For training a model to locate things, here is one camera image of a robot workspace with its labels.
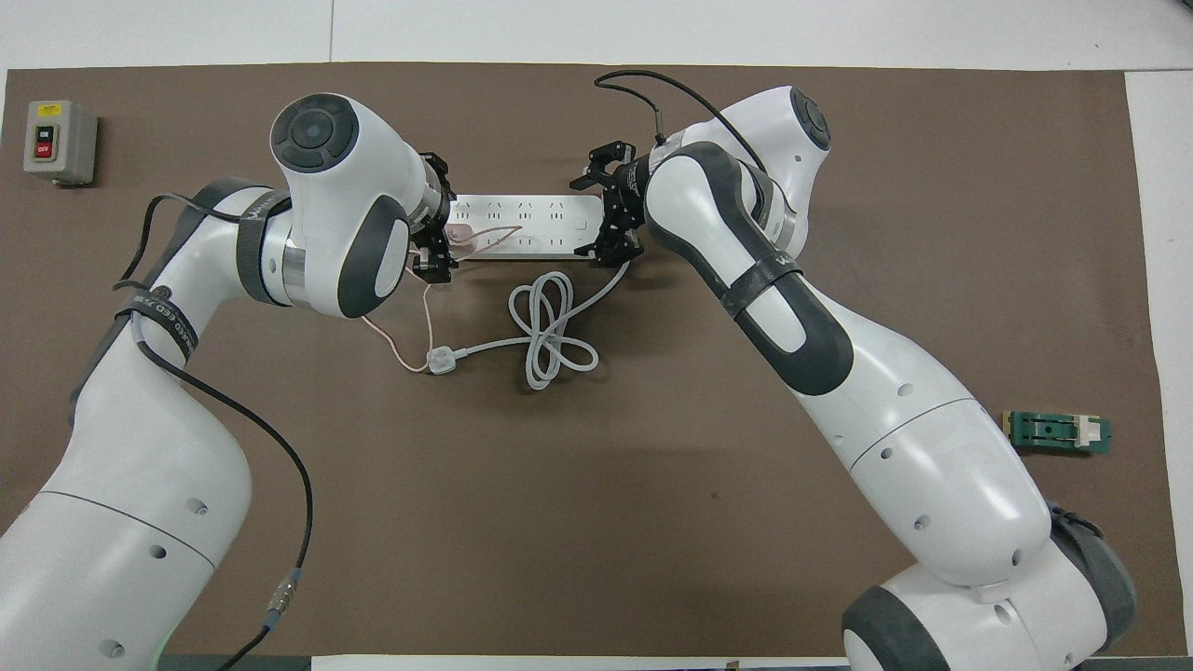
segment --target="power strip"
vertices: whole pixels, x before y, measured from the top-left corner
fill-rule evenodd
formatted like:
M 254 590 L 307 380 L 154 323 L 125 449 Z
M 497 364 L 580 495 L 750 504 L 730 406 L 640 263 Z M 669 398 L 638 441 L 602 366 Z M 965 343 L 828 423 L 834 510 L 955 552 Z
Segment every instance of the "power strip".
M 475 238 L 469 242 L 469 250 L 483 250 L 509 234 L 501 244 L 472 254 L 470 259 L 585 260 L 585 257 L 575 256 L 573 250 L 596 239 L 604 217 L 604 205 L 596 196 L 464 195 L 456 197 L 447 222 L 468 226 L 472 232 L 494 227 L 521 227 L 513 234 L 503 228 Z

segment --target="white power cord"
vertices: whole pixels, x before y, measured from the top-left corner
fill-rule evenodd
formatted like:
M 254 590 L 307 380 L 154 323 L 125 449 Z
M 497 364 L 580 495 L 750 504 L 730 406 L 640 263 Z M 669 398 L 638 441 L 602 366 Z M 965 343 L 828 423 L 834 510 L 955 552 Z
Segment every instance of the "white power cord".
M 575 298 L 575 291 L 571 288 L 571 279 L 567 275 L 560 271 L 551 271 L 544 273 L 534 281 L 533 284 L 523 284 L 513 291 L 509 293 L 509 316 L 513 318 L 518 327 L 523 330 L 526 336 L 520 338 L 506 338 L 505 340 L 494 340 L 492 343 L 484 343 L 483 345 L 475 345 L 471 347 L 462 347 L 459 350 L 452 350 L 449 346 L 435 347 L 427 352 L 427 368 L 431 373 L 435 375 L 443 375 L 451 370 L 455 370 L 456 362 L 476 352 L 483 352 L 484 350 L 492 350 L 495 347 L 503 347 L 506 345 L 528 345 L 526 349 L 526 383 L 530 384 L 531 389 L 542 390 L 545 389 L 551 380 L 558 375 L 561 367 L 568 367 L 571 370 L 587 371 L 596 368 L 600 363 L 600 355 L 596 350 L 580 340 L 579 338 L 570 338 L 563 334 L 563 330 L 568 326 L 568 320 L 573 316 L 580 314 L 588 307 L 591 307 L 596 301 L 605 297 L 622 277 L 625 275 L 626 269 L 630 267 L 629 263 L 622 265 L 618 269 L 617 275 L 613 279 L 605 285 L 604 289 L 594 294 L 591 298 L 583 303 L 571 307 Z M 560 293 L 560 316 L 555 316 L 556 309 L 551 304 L 551 301 L 546 297 L 545 289 L 548 284 L 555 284 Z M 526 294 L 527 298 L 527 312 L 530 315 L 530 324 L 524 320 L 521 315 L 518 314 L 518 308 L 515 302 L 518 296 Z M 588 363 L 576 363 L 575 361 L 567 357 L 563 353 L 563 345 L 573 345 L 580 347 L 588 352 Z M 546 369 L 544 370 L 539 359 L 540 355 L 546 350 Z

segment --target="cable connector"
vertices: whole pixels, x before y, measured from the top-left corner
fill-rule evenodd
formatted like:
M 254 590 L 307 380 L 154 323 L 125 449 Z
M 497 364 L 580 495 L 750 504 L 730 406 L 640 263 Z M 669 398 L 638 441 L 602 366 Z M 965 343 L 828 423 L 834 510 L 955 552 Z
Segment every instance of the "cable connector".
M 451 373 L 456 370 L 456 359 L 460 359 L 466 356 L 466 352 L 456 352 L 447 345 L 435 347 L 427 352 L 427 370 L 435 375 Z
M 290 601 L 295 598 L 301 577 L 302 568 L 291 568 L 285 579 L 278 584 L 278 589 L 273 591 L 273 598 L 270 599 L 270 607 L 265 611 L 265 622 L 262 623 L 265 628 L 270 630 L 277 628 L 282 614 L 290 608 Z

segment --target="on/off switch box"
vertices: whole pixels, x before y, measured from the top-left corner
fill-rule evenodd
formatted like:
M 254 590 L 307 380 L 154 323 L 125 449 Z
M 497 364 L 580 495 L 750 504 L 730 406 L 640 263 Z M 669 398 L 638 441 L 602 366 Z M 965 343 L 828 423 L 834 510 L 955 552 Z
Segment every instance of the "on/off switch box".
M 95 176 L 93 115 L 70 100 L 29 104 L 25 123 L 25 172 L 62 186 L 91 184 Z

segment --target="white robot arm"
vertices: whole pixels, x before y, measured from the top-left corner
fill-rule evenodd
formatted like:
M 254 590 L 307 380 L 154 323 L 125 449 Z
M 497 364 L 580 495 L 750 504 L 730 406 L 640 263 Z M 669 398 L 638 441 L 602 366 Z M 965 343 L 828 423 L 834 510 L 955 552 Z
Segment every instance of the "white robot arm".
M 919 561 L 845 614 L 852 669 L 1061 671 L 1118 640 L 1135 590 L 1101 534 L 1044 501 L 944 365 L 796 265 L 829 149 L 816 104 L 781 87 L 724 117 L 734 134 L 704 122 L 637 160 L 623 142 L 606 146 L 617 150 L 594 152 L 573 186 L 600 183 L 617 203 L 598 261 L 635 247 L 632 227 L 649 222 L 697 270 Z M 623 164 L 601 172 L 618 154 Z
M 62 463 L 0 537 L 0 667 L 154 669 L 243 521 L 240 447 L 138 340 L 181 368 L 217 307 L 246 295 L 363 315 L 396 288 L 412 235 L 415 270 L 447 279 L 452 193 L 437 156 L 333 94 L 288 106 L 271 143 L 289 196 L 234 178 L 196 196 L 235 216 L 179 218 L 76 393 Z

